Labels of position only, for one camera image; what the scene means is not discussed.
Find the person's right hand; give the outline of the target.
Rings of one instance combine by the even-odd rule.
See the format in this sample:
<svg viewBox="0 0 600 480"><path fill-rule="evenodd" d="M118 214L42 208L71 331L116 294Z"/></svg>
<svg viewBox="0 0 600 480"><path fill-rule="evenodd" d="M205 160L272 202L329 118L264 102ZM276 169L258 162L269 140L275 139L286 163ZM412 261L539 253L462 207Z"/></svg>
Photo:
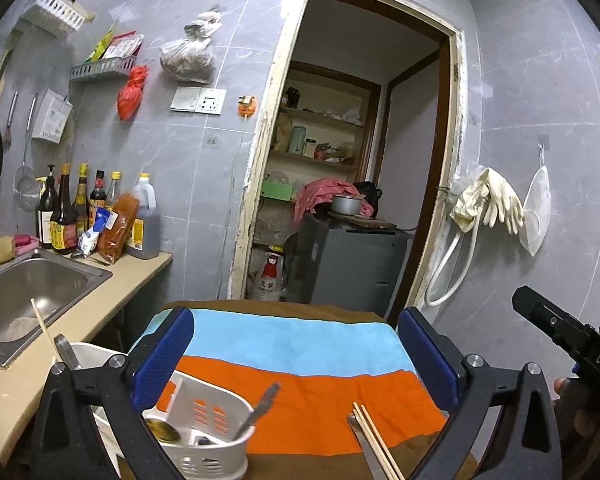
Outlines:
<svg viewBox="0 0 600 480"><path fill-rule="evenodd" d="M596 423L585 409L588 388L578 378L557 378L553 388L558 398L554 401L554 413L558 434L562 439L573 432L589 439L596 431Z"/></svg>

